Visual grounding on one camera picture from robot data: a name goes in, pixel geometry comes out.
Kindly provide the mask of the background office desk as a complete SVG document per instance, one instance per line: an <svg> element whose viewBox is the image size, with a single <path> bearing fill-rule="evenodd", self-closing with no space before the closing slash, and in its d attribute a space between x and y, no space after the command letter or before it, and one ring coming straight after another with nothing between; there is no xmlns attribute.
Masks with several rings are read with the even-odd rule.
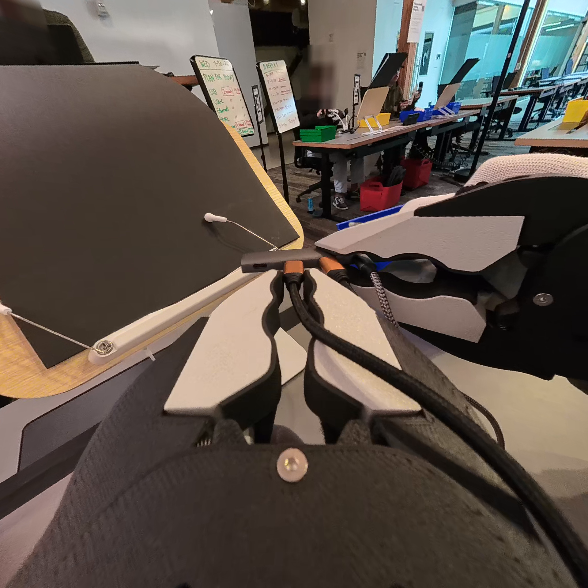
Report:
<svg viewBox="0 0 588 588"><path fill-rule="evenodd" d="M421 135L424 137L444 136L448 132L466 125L470 118L476 118L479 114L481 114L481 108L471 108L462 110L458 114L440 116L407 126L388 125L373 133L344 134L322 143L294 141L292 143L294 147L308 149L321 155L321 179L319 182L321 198L320 204L314 206L312 216L340 221L340 217L336 217L332 211L332 189L330 188L330 179L326 177L332 152L341 152L346 158L352 159L366 157L372 153L385 152L407 145Z"/></svg>

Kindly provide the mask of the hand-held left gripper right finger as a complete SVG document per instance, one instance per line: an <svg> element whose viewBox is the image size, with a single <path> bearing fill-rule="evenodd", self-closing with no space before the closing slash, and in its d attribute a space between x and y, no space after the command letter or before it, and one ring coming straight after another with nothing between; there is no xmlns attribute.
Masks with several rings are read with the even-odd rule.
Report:
<svg viewBox="0 0 588 588"><path fill-rule="evenodd" d="M303 294L309 312L326 330L401 369L376 312L362 298L319 269L306 271ZM307 354L304 395L328 432L341 432L351 420L369 423L374 417L415 415L422 410L418 402L314 337Z"/></svg>

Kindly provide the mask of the blue plastic bin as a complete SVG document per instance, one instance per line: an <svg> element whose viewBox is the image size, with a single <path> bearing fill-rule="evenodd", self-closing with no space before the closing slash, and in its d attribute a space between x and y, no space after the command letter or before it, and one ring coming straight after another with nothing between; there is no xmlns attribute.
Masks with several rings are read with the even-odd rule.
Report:
<svg viewBox="0 0 588 588"><path fill-rule="evenodd" d="M315 247L345 266L368 275L391 263L419 260L422 255L406 247L418 236L414 228L415 209L396 206L383 212L358 217L315 243Z"/></svg>

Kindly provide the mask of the grey usb hub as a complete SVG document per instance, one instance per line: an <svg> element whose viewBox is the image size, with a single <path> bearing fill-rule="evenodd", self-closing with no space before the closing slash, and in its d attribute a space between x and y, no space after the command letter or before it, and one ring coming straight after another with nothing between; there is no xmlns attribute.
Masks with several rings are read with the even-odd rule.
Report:
<svg viewBox="0 0 588 588"><path fill-rule="evenodd" d="M268 252L251 252L242 256L240 267L243 273L259 273L268 270L283 270L285 264L296 262L304 269L316 268L324 255L315 249L284 249Z"/></svg>

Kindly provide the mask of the red storage crate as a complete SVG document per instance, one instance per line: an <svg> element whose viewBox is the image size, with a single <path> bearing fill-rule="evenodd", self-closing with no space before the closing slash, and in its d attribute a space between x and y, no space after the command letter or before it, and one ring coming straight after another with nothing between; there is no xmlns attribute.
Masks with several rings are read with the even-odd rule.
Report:
<svg viewBox="0 0 588 588"><path fill-rule="evenodd" d="M359 187L360 211L380 212L396 206L401 198L403 182L385 186L379 180L367 180Z"/></svg>
<svg viewBox="0 0 588 588"><path fill-rule="evenodd" d="M405 170L403 187L414 190L429 183L433 162L430 159L403 158L401 166Z"/></svg>

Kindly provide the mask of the small blue desk bin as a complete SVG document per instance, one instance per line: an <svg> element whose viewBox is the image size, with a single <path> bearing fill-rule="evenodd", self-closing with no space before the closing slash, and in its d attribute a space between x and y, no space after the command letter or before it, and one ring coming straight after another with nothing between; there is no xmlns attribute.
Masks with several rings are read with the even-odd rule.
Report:
<svg viewBox="0 0 588 588"><path fill-rule="evenodd" d="M426 109L414 109L402 111L399 115L399 120L402 125L410 125L417 122L430 121L436 118L444 118L459 114L461 102L449 102L444 107L435 109L434 107L427 107Z"/></svg>

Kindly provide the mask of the grey braided cable silver plug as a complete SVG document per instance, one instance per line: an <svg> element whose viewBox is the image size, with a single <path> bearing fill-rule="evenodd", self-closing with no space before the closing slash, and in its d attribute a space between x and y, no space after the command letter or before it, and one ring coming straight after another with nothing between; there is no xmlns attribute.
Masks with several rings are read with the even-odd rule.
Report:
<svg viewBox="0 0 588 588"><path fill-rule="evenodd" d="M398 323L394 318L394 314L392 312L392 309L390 307L387 295L386 295L386 290L382 284L382 281L380 280L379 274L376 270L373 270L370 272L370 280L373 286L373 289L376 292L376 296L378 297L378 301L379 301L379 305L380 305L380 309L382 312L382 315L396 328L398 328Z"/></svg>

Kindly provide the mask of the person's right hand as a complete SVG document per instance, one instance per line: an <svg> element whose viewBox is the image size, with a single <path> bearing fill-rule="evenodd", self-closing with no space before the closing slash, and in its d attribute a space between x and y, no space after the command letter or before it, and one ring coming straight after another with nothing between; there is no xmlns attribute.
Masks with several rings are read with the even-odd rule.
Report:
<svg viewBox="0 0 588 588"><path fill-rule="evenodd" d="M524 176L564 176L587 179L587 158L561 153L526 153L497 156L483 162L465 183L497 183Z"/></svg>

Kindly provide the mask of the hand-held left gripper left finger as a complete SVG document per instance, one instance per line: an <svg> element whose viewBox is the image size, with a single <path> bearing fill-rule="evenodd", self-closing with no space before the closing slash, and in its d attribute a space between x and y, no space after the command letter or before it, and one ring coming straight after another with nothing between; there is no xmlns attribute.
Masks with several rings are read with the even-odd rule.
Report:
<svg viewBox="0 0 588 588"><path fill-rule="evenodd" d="M267 271L212 312L166 400L166 414L231 419L271 432L281 399L275 334L281 272Z"/></svg>

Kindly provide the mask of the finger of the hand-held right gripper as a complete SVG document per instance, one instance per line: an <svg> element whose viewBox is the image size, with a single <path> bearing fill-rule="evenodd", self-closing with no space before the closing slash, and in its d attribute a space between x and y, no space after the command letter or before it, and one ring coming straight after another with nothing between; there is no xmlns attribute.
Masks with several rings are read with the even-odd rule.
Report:
<svg viewBox="0 0 588 588"><path fill-rule="evenodd" d="M398 323L478 342L487 323L476 298L434 282L409 282L379 276L393 318Z"/></svg>
<svg viewBox="0 0 588 588"><path fill-rule="evenodd" d="M415 254L447 268L480 272L513 252L525 217L416 217L396 213L337 231L316 242L334 254L391 259Z"/></svg>

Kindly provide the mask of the white flip chart board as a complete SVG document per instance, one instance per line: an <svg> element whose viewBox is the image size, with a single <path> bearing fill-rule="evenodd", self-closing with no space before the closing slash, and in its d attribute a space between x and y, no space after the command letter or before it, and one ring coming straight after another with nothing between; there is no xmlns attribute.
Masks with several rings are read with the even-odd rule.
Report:
<svg viewBox="0 0 588 588"><path fill-rule="evenodd" d="M298 128L298 110L286 63L283 60L260 61L257 67L275 132L281 135Z"/></svg>
<svg viewBox="0 0 588 588"><path fill-rule="evenodd" d="M230 60L193 55L190 64L208 106L221 122L243 138L254 136L255 128Z"/></svg>

